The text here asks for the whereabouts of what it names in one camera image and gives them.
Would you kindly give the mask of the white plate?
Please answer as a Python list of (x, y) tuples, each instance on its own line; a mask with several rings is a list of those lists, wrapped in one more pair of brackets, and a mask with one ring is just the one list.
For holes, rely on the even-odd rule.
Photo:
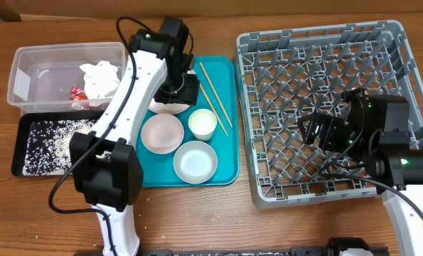
[(148, 110), (155, 114), (178, 114), (187, 110), (189, 107), (190, 105), (187, 104), (163, 104), (152, 99)]

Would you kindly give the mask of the white cup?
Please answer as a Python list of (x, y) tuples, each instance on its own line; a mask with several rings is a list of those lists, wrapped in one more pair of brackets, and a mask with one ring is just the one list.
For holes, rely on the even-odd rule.
[(188, 127), (194, 137), (200, 141), (211, 139), (217, 126), (217, 117), (211, 110), (195, 110), (188, 119)]

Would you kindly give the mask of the pink bowl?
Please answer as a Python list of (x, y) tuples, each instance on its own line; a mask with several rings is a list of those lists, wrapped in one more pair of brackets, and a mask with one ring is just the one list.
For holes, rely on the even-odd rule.
[(184, 133), (183, 125), (177, 117), (156, 114), (144, 123), (141, 141), (152, 153), (169, 154), (181, 145)]

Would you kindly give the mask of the grey bowl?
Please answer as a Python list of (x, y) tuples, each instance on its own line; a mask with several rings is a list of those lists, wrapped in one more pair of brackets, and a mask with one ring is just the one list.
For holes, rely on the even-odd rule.
[(218, 157), (205, 142), (191, 141), (181, 145), (173, 157), (173, 169), (180, 180), (189, 184), (205, 183), (215, 174)]

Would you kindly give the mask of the white napkin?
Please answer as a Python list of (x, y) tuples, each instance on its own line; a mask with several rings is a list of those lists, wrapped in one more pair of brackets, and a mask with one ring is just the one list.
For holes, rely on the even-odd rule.
[(117, 66), (109, 61), (101, 60), (96, 65), (82, 64), (80, 69), (84, 72), (84, 91), (89, 100), (113, 97), (120, 84)]

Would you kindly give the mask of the red snack wrapper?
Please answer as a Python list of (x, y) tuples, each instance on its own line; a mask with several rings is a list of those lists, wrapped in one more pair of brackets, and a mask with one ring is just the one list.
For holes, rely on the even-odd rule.
[(77, 100), (86, 100), (87, 95), (83, 89), (78, 87), (72, 87), (70, 90), (70, 100), (77, 101)]

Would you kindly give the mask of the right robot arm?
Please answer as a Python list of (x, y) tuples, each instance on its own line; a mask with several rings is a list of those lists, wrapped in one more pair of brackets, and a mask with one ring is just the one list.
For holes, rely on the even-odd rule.
[(338, 153), (323, 164), (319, 176), (340, 178), (327, 170), (348, 156), (375, 185), (395, 230), (401, 255), (423, 255), (423, 149), (410, 146), (409, 101), (396, 95), (367, 95), (365, 89), (343, 91), (345, 117), (313, 112), (297, 120), (305, 144)]

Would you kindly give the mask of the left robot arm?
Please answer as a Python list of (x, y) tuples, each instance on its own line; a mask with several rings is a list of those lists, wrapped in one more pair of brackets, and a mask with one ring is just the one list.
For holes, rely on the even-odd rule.
[[(193, 53), (184, 51), (193, 36), (179, 18), (166, 17), (158, 31), (142, 25), (123, 38), (129, 59), (123, 78), (89, 133), (76, 132), (70, 144), (70, 168), (56, 182), (48, 205), (56, 213), (94, 213), (104, 246), (101, 255), (140, 255), (134, 211), (144, 172), (135, 151), (150, 102), (195, 105), (199, 80), (191, 74)], [(61, 209), (54, 196), (67, 177), (88, 208)]]

